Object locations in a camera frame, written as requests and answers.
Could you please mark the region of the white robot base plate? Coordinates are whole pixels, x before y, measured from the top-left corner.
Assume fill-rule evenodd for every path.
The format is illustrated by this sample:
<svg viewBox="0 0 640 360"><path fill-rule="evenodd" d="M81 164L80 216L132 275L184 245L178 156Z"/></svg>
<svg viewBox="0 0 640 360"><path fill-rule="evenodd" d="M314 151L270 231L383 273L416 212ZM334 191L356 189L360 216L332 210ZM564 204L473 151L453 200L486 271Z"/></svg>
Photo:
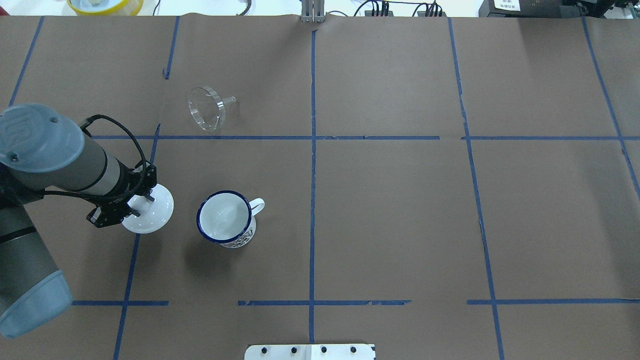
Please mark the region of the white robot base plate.
<svg viewBox="0 0 640 360"><path fill-rule="evenodd" d="M374 344L255 344L247 347L245 360L375 360Z"/></svg>

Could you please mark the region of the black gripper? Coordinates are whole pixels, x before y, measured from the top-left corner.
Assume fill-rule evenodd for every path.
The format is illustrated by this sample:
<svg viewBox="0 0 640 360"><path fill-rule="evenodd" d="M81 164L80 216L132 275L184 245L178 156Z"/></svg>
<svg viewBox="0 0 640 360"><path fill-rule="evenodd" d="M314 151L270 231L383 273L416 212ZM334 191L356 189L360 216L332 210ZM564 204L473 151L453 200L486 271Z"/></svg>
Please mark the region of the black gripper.
<svg viewBox="0 0 640 360"><path fill-rule="evenodd" d="M119 162L116 168L118 178L106 194L99 195L93 203L96 205L89 214L87 221L96 228L116 226L133 210L128 201L135 195L141 196L148 202L155 202L153 189L157 183L157 168L150 162L139 162L136 169L130 169Z"/></svg>

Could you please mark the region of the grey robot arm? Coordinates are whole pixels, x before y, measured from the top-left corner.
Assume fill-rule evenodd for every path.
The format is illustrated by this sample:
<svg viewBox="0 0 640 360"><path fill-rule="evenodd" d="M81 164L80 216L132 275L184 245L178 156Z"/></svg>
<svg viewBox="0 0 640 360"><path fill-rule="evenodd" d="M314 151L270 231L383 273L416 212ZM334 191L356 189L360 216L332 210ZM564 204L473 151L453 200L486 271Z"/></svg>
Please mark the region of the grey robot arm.
<svg viewBox="0 0 640 360"><path fill-rule="evenodd" d="M96 120L122 129L140 160L132 168L89 133ZM1 335L17 338L66 312L73 294L25 206L48 196L82 199L96 228L122 223L148 233L173 213L170 192L133 133L103 114L82 123L47 105L25 103L1 112Z"/></svg>

